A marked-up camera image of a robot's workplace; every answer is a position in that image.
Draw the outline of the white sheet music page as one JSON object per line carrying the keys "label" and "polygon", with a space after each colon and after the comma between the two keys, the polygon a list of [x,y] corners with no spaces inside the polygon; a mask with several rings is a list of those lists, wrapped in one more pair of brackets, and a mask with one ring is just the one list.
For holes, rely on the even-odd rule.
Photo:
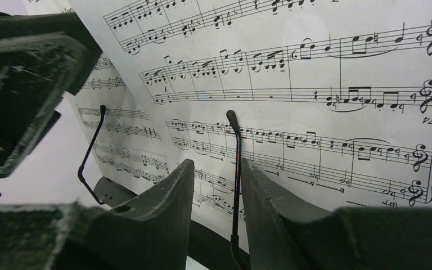
{"label": "white sheet music page", "polygon": [[169,174],[160,134],[105,53],[67,99],[105,177],[140,194]]}
{"label": "white sheet music page", "polygon": [[115,136],[102,170],[140,193],[182,160],[195,221],[228,237],[242,156],[326,210],[432,207],[432,1],[72,1],[152,142]]}

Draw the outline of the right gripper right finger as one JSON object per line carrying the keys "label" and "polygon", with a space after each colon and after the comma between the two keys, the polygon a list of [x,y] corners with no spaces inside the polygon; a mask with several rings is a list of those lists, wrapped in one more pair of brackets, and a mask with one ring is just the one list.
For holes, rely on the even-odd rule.
{"label": "right gripper right finger", "polygon": [[432,269],[432,208],[328,211],[247,160],[241,188],[252,269]]}

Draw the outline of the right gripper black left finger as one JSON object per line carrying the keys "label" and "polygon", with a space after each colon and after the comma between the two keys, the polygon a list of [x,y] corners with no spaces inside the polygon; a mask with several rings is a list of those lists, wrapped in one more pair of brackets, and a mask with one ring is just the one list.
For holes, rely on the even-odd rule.
{"label": "right gripper black left finger", "polygon": [[0,205],[0,269],[185,269],[194,162],[110,209]]}

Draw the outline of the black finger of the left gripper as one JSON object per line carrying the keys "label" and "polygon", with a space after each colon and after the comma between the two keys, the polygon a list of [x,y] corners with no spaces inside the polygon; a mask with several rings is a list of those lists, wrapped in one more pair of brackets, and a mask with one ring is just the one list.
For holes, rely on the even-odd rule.
{"label": "black finger of the left gripper", "polygon": [[0,178],[8,177],[76,95],[102,49],[75,12],[0,12]]}

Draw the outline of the black perforated music stand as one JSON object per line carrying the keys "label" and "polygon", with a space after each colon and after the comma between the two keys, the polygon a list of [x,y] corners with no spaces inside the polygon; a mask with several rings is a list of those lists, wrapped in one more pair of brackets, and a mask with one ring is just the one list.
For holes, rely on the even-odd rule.
{"label": "black perforated music stand", "polygon": [[[85,188],[88,190],[88,192],[92,195],[92,197],[95,199],[95,201],[103,205],[104,202],[101,201],[95,192],[90,188],[88,183],[86,182],[85,177],[83,176],[84,166],[88,160],[88,157],[91,153],[92,147],[95,144],[95,140],[98,136],[98,133],[103,125],[103,121],[106,114],[106,106],[100,105],[100,108],[98,110],[100,115],[100,122],[97,124],[96,131],[92,137],[92,140],[90,142],[90,145],[87,149],[87,152],[85,153],[85,156],[83,158],[83,161],[81,165],[78,168],[77,176],[80,182],[85,186]],[[235,181],[233,184],[233,211],[232,211],[232,232],[230,236],[230,243],[231,243],[231,254],[238,265],[239,269],[251,269],[250,264],[243,258],[243,256],[240,253],[239,248],[239,206],[240,206],[240,195],[241,195],[241,162],[242,162],[242,137],[241,132],[239,129],[239,123],[237,120],[236,113],[233,110],[228,110],[226,112],[226,117],[229,121],[229,125],[233,129],[235,136],[236,136],[236,162],[235,162]]]}

